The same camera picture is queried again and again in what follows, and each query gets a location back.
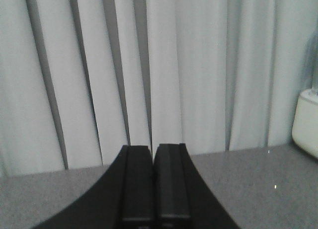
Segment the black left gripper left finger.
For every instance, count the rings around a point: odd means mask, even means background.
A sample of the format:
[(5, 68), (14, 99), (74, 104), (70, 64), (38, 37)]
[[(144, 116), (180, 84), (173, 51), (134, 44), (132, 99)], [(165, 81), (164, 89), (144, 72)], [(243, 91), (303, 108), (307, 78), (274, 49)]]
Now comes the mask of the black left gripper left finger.
[(148, 147), (123, 146), (90, 189), (36, 228), (154, 228), (153, 163)]

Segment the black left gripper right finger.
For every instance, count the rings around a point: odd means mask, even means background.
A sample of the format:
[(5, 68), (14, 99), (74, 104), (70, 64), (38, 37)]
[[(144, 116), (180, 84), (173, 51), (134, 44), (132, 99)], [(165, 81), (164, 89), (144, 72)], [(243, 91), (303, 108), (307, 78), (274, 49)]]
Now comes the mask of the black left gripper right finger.
[(185, 144), (160, 144), (154, 171), (157, 228), (238, 228), (201, 177)]

